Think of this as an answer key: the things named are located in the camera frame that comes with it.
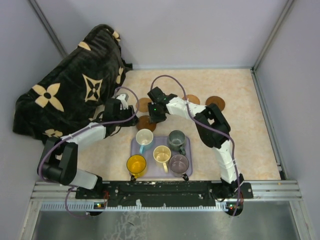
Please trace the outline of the light wooden coaster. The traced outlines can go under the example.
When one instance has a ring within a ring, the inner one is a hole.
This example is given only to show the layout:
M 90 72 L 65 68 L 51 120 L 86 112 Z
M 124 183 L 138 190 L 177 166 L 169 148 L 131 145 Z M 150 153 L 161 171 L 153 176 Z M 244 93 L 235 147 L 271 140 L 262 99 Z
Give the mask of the light wooden coaster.
M 150 98 L 142 97 L 138 100 L 138 103 L 136 103 L 135 107 L 139 112 L 147 113 L 148 112 L 148 104 L 151 102 L 152 102 L 152 100 Z

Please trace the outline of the dark brown round coaster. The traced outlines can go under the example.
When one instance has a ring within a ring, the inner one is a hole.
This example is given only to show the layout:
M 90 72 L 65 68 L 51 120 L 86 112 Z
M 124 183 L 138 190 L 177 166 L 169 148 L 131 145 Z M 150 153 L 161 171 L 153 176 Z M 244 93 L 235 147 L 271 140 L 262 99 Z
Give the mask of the dark brown round coaster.
M 136 128 L 138 131 L 142 129 L 148 129 L 153 132 L 157 127 L 156 123 L 150 122 L 150 117 L 148 115 L 142 115 L 138 118 L 138 123 L 136 124 Z

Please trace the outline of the grey-green mug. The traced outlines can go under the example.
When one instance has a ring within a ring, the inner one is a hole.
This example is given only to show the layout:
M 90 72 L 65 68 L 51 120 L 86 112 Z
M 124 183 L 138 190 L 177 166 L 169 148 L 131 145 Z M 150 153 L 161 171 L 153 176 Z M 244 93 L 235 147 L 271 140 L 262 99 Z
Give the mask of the grey-green mug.
M 175 152 L 179 152 L 181 155 L 186 155 L 185 145 L 186 136 L 180 130 L 173 130 L 167 137 L 168 147 Z

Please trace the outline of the light woven coaster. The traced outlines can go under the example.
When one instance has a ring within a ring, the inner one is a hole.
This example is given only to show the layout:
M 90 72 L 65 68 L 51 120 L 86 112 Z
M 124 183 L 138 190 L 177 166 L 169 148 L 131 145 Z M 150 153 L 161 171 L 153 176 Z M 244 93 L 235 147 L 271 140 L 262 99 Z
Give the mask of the light woven coaster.
M 201 104 L 200 99 L 197 96 L 193 95 L 193 94 L 187 94 L 186 96 L 183 96 L 182 99 L 185 100 L 185 101 L 188 101 L 190 103 L 196 104 L 196 105 L 200 105 Z

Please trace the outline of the dark brown wooden coaster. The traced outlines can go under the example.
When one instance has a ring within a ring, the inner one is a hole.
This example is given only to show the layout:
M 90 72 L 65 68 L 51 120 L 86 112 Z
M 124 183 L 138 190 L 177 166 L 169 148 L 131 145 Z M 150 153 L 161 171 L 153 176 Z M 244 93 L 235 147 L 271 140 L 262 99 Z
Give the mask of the dark brown wooden coaster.
M 209 106 L 210 104 L 215 104 L 218 106 L 221 112 L 225 109 L 225 106 L 226 106 L 225 101 L 219 96 L 208 97 L 207 100 L 205 101 L 205 104 L 207 106 Z

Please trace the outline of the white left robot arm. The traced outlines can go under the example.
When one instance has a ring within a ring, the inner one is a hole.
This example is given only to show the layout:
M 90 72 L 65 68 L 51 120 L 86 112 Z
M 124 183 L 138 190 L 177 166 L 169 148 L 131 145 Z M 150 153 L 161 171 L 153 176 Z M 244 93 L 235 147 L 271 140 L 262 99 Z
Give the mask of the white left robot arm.
M 91 197 L 97 199 L 103 195 L 104 186 L 101 177 L 78 169 L 79 152 L 97 141 L 110 137 L 116 128 L 135 126 L 138 117 L 129 96 L 121 93 L 109 98 L 104 105 L 102 118 L 90 122 L 86 127 L 63 137 L 51 136 L 47 139 L 37 174 L 44 180 L 64 186 L 86 189 Z

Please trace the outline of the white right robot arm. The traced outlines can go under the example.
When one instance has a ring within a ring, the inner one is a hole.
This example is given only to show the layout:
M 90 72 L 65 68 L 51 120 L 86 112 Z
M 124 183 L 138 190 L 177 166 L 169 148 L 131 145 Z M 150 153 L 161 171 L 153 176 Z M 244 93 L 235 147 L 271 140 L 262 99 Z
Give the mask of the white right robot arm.
M 195 123 L 201 141 L 215 154 L 224 194 L 240 199 L 244 178 L 236 164 L 231 127 L 219 107 L 214 103 L 194 104 L 172 93 L 166 95 L 159 87 L 151 89 L 147 95 L 152 101 L 148 104 L 151 122 L 160 123 L 167 119 L 167 115 L 174 115 Z

